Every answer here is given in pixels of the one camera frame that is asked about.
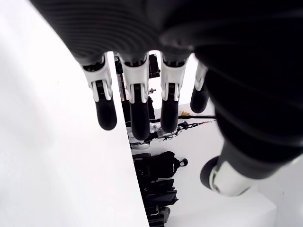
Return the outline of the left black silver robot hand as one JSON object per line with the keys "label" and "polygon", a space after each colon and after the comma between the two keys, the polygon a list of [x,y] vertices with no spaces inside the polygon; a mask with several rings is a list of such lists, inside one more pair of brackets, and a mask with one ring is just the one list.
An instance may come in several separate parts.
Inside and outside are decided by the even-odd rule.
{"label": "left black silver robot hand", "polygon": [[149,51],[161,53],[161,127],[173,132],[188,58],[198,59],[191,109],[214,104],[224,136],[200,179],[239,196],[303,153],[300,0],[34,0],[85,73],[104,130],[116,126],[106,53],[116,52],[133,135],[149,136]]}

